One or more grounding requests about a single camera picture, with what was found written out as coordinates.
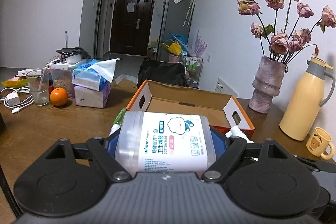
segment yellow mug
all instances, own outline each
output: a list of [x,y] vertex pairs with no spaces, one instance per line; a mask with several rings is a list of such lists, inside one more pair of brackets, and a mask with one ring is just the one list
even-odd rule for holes
[[[316,157],[322,157],[324,160],[330,160],[334,153],[335,148],[331,142],[331,136],[323,128],[315,127],[313,133],[307,142],[307,149]],[[329,155],[323,154],[327,147],[330,146]]]

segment pink textured vase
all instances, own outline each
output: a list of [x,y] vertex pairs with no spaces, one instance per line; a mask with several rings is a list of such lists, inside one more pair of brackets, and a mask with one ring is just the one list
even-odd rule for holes
[[254,87],[249,107],[256,112],[266,114],[271,108],[274,96],[280,93],[286,65],[263,56],[252,83]]

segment door frame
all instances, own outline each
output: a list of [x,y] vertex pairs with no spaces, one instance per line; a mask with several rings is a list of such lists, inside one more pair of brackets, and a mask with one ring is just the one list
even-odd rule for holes
[[93,58],[97,58],[98,55],[98,31],[100,25],[98,24],[99,16],[100,16],[100,11],[101,11],[101,0],[97,1],[97,10],[96,10],[96,18],[95,18],[95,24],[94,24],[94,37],[93,37]]
[[[110,53],[112,52],[112,29],[113,29],[113,22],[115,20],[115,13],[116,13],[116,4],[117,4],[118,0],[114,0],[114,3],[113,3],[113,16],[112,16],[112,24],[111,24],[111,34],[110,34]],[[151,14],[150,14],[150,18],[151,18],[151,25],[150,25],[150,28],[148,30],[148,42],[149,42],[149,37],[150,37],[150,34],[151,34],[151,29],[152,29],[152,19],[153,19],[153,12],[154,12],[154,6],[155,6],[155,0],[152,0],[152,3],[151,3]]]

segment purple tissue package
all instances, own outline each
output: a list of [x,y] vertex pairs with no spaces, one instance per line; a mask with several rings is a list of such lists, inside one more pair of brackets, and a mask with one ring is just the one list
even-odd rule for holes
[[75,86],[75,102],[78,106],[104,108],[111,91],[110,83],[100,91]]

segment bear print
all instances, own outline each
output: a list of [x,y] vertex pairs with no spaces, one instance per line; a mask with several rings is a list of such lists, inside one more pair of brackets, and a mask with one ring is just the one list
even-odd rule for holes
[[168,122],[169,130],[178,135],[183,135],[185,131],[190,131],[190,127],[193,126],[194,124],[191,121],[185,121],[181,117],[172,118]]
[[320,142],[315,137],[311,139],[310,146],[313,149],[318,148],[320,145],[321,145]]

